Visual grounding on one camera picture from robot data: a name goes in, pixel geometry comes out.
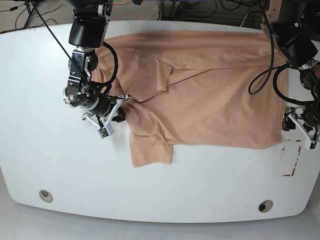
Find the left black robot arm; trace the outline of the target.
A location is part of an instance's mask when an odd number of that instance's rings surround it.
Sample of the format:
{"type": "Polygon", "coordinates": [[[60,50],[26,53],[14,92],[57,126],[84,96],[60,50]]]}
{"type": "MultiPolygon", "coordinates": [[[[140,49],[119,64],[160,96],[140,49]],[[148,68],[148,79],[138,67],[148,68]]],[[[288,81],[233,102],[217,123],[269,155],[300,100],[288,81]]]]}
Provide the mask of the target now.
{"type": "Polygon", "coordinates": [[[315,59],[318,49],[307,34],[307,28],[319,33],[320,2],[318,0],[257,0],[262,17],[262,29],[270,40],[271,59],[269,69],[264,71],[265,80],[256,91],[259,93],[273,78],[272,86],[278,97],[296,105],[285,110],[282,121],[284,131],[299,127],[314,149],[320,141],[320,79],[316,71],[320,68],[315,59]],[[289,98],[278,88],[278,77],[287,69],[299,71],[300,83],[310,91],[313,99],[302,101],[289,98]]]}

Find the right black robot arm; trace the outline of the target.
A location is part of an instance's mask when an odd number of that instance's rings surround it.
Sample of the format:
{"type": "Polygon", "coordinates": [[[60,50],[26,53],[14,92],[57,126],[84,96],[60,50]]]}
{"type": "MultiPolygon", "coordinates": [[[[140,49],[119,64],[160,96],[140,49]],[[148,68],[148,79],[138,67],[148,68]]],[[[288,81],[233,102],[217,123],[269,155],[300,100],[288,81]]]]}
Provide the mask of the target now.
{"type": "Polygon", "coordinates": [[[67,4],[73,8],[73,24],[68,42],[75,46],[75,50],[68,62],[69,78],[63,100],[72,108],[83,108],[83,120],[95,125],[100,136],[105,138],[114,133],[112,121],[125,121],[121,105],[131,98],[129,95],[109,94],[119,69],[116,51],[104,42],[113,1],[68,0],[67,4]],[[103,83],[93,81],[93,71],[98,66],[95,50],[99,47],[106,47],[114,62],[110,79],[103,83]]]}

